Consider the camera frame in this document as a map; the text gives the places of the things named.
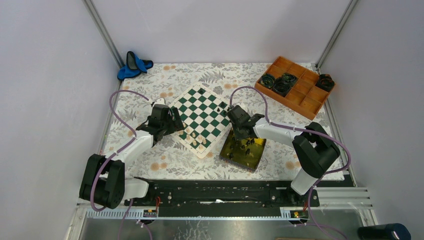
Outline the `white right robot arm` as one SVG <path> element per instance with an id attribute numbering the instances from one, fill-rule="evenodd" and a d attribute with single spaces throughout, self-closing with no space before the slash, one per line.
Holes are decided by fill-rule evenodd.
<path id="1" fill-rule="evenodd" d="M 317 122 L 311 122 L 305 128 L 282 125 L 269 121 L 263 114 L 250 116 L 239 105 L 230 108 L 227 116 L 237 140 L 260 138 L 294 149 L 301 170 L 286 193 L 287 201 L 293 206 L 299 206 L 307 199 L 308 190 L 341 154 L 334 140 Z"/>

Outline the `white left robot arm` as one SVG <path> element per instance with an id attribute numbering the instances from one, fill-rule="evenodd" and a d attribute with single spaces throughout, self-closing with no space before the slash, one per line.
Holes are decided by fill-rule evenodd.
<path id="1" fill-rule="evenodd" d="M 181 131 L 184 125 L 178 108 L 166 105 L 162 98 L 154 101 L 150 109 L 151 114 L 135 129 L 128 143 L 116 151 L 92 154 L 88 158 L 79 189 L 80 199 L 100 205 L 102 209 L 114 209 L 123 200 L 137 199 L 144 206 L 154 202 L 155 192 L 149 188 L 148 180 L 125 177 L 126 164 L 134 162 L 164 136 Z"/>

